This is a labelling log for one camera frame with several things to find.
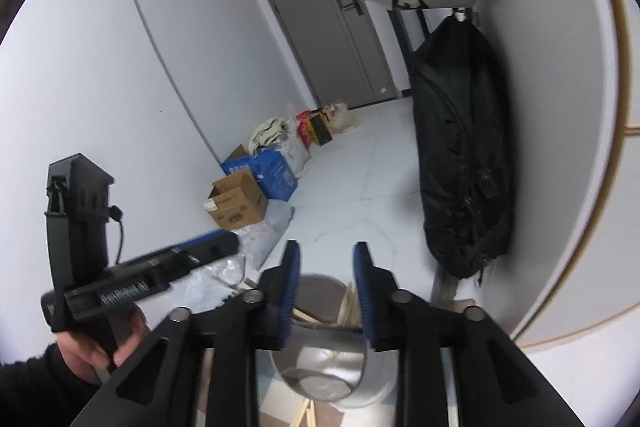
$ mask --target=door handle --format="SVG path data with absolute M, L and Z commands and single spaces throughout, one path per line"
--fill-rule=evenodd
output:
M 340 0 L 335 0 L 338 3 L 338 6 L 340 7 L 340 9 L 343 12 L 348 12 L 350 10 L 356 10 L 356 13 L 360 16 L 360 15 L 364 15 L 364 12 L 362 10 L 362 6 L 360 5 L 360 1 L 359 0 L 351 0 L 351 2 L 349 4 L 342 4 L 342 2 Z

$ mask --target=metal screw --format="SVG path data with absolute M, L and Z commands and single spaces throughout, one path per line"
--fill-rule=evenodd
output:
M 242 300 L 248 303 L 260 302 L 264 294 L 260 290 L 247 290 L 242 294 Z
M 411 293 L 407 290 L 396 290 L 391 294 L 391 300 L 398 303 L 407 303 L 411 300 Z
M 173 322 L 184 322 L 191 317 L 191 310 L 188 308 L 176 308 L 169 313 L 169 319 Z
M 465 309 L 465 317 L 470 321 L 479 322 L 484 320 L 486 314 L 484 310 L 478 306 L 469 306 Z

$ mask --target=cardboard box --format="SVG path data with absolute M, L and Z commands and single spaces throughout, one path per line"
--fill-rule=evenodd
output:
M 270 200 L 289 201 L 298 187 L 298 180 L 291 171 L 284 156 L 278 151 L 262 149 L 253 158 L 240 145 L 221 164 L 225 174 L 240 169 L 249 169 L 260 188 Z
M 249 169 L 242 169 L 213 183 L 204 208 L 225 230 L 259 223 L 267 210 L 267 197 Z

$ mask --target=black backpack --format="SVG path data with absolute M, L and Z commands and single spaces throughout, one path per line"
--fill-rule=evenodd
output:
M 447 17 L 411 73 L 429 250 L 459 279 L 509 248 L 514 163 L 506 80 L 469 20 Z

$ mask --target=blue box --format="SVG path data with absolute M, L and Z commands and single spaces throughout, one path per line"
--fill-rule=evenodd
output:
M 241 169 L 250 169 L 258 185 L 270 200 L 289 201 L 298 187 L 298 180 L 284 156 L 278 151 L 262 149 L 253 158 L 241 145 L 220 166 L 227 175 Z

